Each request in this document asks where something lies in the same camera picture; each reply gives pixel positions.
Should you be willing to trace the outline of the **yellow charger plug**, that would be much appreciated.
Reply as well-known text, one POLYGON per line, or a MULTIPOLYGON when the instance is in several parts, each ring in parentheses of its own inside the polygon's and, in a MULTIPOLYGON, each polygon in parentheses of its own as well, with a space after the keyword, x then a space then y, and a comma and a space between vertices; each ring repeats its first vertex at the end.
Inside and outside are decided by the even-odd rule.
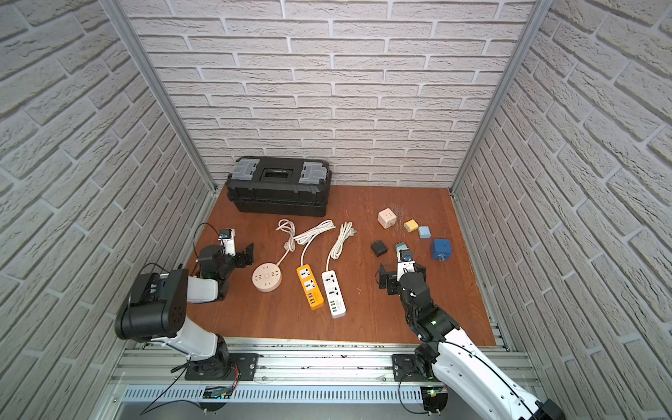
POLYGON ((409 233, 411 233, 411 232, 414 232, 414 231, 418 230, 419 225, 418 225, 418 223, 417 223, 415 220, 409 220, 409 221, 407 221, 407 222, 404 223, 404 228, 405 228, 409 233))

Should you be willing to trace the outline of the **dark blue adapter plug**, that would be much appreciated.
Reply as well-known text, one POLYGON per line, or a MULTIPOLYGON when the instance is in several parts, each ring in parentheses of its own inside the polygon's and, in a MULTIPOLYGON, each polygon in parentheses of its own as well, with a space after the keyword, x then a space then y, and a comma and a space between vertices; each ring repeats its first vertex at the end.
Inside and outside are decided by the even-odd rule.
POLYGON ((435 239, 430 247, 433 260, 444 262, 453 255, 453 247, 450 240, 435 239))

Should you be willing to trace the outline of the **light blue charger plug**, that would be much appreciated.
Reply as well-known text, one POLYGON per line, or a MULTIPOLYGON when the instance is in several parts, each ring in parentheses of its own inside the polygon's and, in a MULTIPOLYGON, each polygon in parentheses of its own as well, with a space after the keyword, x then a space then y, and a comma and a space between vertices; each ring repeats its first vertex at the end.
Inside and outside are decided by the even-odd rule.
POLYGON ((432 233, 429 227, 421 226, 418 228, 418 234, 421 239, 429 239, 432 237, 432 233))

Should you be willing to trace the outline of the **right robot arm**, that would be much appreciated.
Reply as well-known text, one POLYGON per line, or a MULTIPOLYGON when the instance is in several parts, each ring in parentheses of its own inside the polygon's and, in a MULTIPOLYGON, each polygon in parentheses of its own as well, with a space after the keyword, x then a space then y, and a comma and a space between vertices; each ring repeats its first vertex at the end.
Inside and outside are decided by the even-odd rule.
POLYGON ((393 274, 381 266, 378 285, 400 298, 406 322, 421 341, 414 353, 415 373, 446 385, 483 419, 566 418, 551 399, 541 401, 507 376, 434 303, 424 267, 399 262, 393 274))

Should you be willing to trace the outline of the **black plug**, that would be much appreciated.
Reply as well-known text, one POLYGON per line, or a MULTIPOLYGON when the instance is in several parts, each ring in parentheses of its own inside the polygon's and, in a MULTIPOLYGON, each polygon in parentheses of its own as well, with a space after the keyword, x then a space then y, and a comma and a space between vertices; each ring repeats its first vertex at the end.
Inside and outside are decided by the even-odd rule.
POLYGON ((384 244, 383 241, 374 241, 371 246, 370 246, 372 252, 377 256, 381 257, 385 255, 388 252, 387 246, 384 244))

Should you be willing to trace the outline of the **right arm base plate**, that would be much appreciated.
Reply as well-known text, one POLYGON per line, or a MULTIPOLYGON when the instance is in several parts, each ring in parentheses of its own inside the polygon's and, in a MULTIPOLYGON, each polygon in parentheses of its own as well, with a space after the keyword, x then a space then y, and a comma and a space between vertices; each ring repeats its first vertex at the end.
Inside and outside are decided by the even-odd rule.
POLYGON ((412 382, 435 382, 433 374, 426 374, 417 362, 415 355, 405 355, 404 353, 395 353, 392 355, 392 369, 394 380, 412 382))

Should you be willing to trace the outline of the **white power strip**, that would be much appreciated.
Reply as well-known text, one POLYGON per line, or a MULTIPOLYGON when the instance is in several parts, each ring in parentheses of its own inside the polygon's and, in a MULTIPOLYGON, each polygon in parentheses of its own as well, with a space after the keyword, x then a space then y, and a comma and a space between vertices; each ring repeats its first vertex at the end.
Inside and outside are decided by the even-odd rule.
POLYGON ((338 319, 345 316, 347 308, 335 271, 323 272, 322 281, 325 287, 325 293, 327 294, 327 301, 332 318, 338 319))

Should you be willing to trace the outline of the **round pink power socket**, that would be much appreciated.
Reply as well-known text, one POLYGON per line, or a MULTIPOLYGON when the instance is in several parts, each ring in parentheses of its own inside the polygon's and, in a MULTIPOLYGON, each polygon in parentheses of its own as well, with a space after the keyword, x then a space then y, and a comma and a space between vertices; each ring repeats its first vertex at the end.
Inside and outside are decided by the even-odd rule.
POLYGON ((252 283, 259 292, 273 292, 282 283, 282 272, 277 264, 266 262, 253 272, 252 283))

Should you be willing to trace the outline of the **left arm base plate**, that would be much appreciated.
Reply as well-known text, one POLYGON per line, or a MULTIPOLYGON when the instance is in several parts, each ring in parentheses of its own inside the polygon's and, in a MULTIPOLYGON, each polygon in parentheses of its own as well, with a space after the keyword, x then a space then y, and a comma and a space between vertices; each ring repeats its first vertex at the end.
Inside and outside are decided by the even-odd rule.
POLYGON ((250 382, 257 371, 258 353, 230 353, 226 360, 219 356, 207 360, 189 362, 187 381, 233 381, 250 382))

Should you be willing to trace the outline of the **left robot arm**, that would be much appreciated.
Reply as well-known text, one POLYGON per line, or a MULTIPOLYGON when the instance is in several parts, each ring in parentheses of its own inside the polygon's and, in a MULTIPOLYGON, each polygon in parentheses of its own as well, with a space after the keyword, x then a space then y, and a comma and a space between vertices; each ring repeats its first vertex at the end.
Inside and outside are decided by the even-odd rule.
POLYGON ((232 239, 225 239, 221 245, 203 248, 197 256, 198 276, 182 268, 137 275, 115 319, 117 337, 158 342, 178 350, 187 357, 187 368, 197 379, 228 375, 233 362, 226 341, 192 321, 187 306, 224 300, 233 271, 253 264, 252 243, 243 252, 234 247, 232 239))

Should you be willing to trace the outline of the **orange power strip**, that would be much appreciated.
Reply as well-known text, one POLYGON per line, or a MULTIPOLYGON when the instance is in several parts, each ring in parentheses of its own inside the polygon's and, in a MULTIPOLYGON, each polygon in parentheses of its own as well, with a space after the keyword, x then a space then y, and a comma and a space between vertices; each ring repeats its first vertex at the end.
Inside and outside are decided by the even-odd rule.
POLYGON ((316 311, 324 305, 324 298, 311 267, 308 264, 298 267, 297 275, 299 276, 310 308, 316 311))

